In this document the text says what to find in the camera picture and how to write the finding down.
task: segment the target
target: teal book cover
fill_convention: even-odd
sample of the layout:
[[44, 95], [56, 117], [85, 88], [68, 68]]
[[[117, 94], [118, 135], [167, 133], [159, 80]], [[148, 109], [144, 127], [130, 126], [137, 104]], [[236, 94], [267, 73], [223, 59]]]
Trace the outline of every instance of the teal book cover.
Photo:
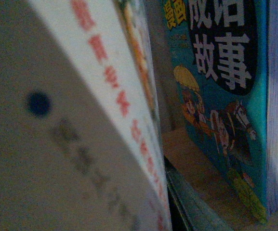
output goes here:
[[266, 1], [162, 0], [190, 138], [266, 220]]

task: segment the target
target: book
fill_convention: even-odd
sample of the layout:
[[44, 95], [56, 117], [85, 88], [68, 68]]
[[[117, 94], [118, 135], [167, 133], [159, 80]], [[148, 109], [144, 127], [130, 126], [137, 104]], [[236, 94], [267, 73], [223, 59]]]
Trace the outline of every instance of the book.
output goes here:
[[278, 1], [161, 4], [187, 132], [265, 222], [278, 209]]
[[142, 84], [121, 18], [0, 1], [0, 230], [171, 230], [153, 71]]

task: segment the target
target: blue dot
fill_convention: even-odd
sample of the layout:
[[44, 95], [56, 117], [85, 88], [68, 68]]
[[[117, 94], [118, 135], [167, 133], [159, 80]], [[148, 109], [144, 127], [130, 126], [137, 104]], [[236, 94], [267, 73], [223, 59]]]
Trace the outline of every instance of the blue dot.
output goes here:
[[37, 117], [45, 116], [51, 107], [49, 97], [42, 92], [30, 94], [27, 105], [29, 111]]

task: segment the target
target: bookshelf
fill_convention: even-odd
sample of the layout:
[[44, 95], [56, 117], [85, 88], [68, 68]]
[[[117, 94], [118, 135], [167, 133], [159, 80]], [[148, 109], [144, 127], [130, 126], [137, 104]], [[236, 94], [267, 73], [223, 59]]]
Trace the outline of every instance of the bookshelf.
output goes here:
[[278, 231], [278, 211], [258, 224], [203, 152], [179, 128], [162, 134], [164, 155], [210, 208], [237, 231]]

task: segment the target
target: yellow umbrella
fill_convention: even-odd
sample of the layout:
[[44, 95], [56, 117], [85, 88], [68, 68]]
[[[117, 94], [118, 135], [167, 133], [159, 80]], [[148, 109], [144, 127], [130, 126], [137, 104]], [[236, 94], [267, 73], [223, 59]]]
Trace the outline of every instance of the yellow umbrella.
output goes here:
[[191, 72], [182, 65], [178, 65], [174, 68], [174, 77], [180, 84], [190, 88], [193, 91], [200, 91], [199, 85]]

